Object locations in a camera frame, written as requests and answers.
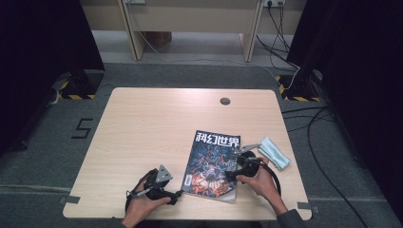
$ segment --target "wooden table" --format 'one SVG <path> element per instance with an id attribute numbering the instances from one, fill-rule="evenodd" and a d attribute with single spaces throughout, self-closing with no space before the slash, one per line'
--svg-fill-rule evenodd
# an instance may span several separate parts
<path id="1" fill-rule="evenodd" d="M 231 103 L 223 105 L 221 98 Z M 258 89 L 116 88 L 107 103 L 67 203 L 67 218 L 123 218 L 125 192 L 163 164 L 174 177 L 165 190 L 180 190 L 196 130 L 240 135 L 241 145 L 269 137 L 291 159 L 279 172 L 288 208 L 308 202 L 276 94 Z M 310 210 L 298 209 L 303 219 Z M 148 219 L 269 220 L 269 203 L 239 184 L 235 204 L 183 194 Z"/>

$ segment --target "black curtain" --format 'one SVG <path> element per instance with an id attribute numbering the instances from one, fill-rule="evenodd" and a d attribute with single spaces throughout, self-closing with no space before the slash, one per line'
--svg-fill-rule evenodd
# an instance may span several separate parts
<path id="1" fill-rule="evenodd" d="M 0 156 L 21 135 L 63 73 L 105 70 L 79 0 L 2 1 Z"/>
<path id="2" fill-rule="evenodd" d="M 307 1 L 290 60 L 306 60 L 325 2 Z M 346 3 L 339 24 L 328 27 L 333 36 L 323 41 L 315 68 L 356 154 L 403 223 L 403 1 Z"/>

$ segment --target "human hand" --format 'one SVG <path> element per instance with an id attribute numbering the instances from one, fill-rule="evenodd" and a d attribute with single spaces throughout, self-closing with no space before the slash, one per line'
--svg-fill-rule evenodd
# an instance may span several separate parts
<path id="1" fill-rule="evenodd" d="M 144 190 L 144 181 L 136 189 L 137 192 Z M 122 220 L 122 225 L 126 228 L 134 227 L 139 222 L 144 220 L 154 211 L 157 207 L 167 204 L 171 201 L 171 198 L 161 198 L 157 200 L 149 199 L 146 195 L 142 195 L 139 198 L 132 198 L 130 204 L 127 207 L 125 218 Z"/>
<path id="2" fill-rule="evenodd" d="M 259 160 L 269 163 L 267 158 L 260 157 Z M 288 211 L 287 207 L 279 195 L 272 175 L 263 167 L 259 167 L 258 173 L 253 178 L 244 175 L 237 175 L 237 180 L 248 184 L 258 196 L 263 196 L 272 205 L 276 215 L 281 215 Z"/>

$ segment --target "magazine cover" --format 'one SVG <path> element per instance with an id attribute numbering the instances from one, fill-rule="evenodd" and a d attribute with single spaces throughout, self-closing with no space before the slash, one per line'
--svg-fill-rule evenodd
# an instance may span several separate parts
<path id="1" fill-rule="evenodd" d="M 224 172 L 237 170 L 240 136 L 196 131 L 184 173 L 182 190 L 198 197 L 235 203 L 237 182 Z"/>

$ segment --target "sleeve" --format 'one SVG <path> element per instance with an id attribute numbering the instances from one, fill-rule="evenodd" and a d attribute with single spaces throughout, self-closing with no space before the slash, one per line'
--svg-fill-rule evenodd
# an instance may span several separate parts
<path id="1" fill-rule="evenodd" d="M 278 224 L 281 228 L 307 228 L 296 209 L 278 216 Z"/>

